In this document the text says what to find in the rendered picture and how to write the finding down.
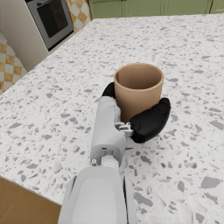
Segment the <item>built-in oven with glass door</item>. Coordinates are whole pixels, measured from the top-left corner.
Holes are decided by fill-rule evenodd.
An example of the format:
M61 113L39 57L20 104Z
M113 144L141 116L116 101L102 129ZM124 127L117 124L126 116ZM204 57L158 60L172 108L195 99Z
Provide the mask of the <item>built-in oven with glass door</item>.
M48 51L74 32L66 0L25 0Z

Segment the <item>tan ceramic cup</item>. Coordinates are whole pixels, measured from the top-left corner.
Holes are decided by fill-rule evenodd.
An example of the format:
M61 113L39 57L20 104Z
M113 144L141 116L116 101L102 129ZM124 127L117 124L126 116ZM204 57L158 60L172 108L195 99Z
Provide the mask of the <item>tan ceramic cup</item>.
M121 110L121 121L158 104L164 82L163 72L145 63L128 64L114 75L115 99Z

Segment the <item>green kitchen cabinets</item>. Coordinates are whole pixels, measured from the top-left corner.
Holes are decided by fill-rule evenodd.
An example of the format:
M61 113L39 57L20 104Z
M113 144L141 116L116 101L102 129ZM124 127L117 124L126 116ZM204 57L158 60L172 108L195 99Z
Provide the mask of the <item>green kitchen cabinets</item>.
M130 18L224 12L224 0L87 0L92 18Z

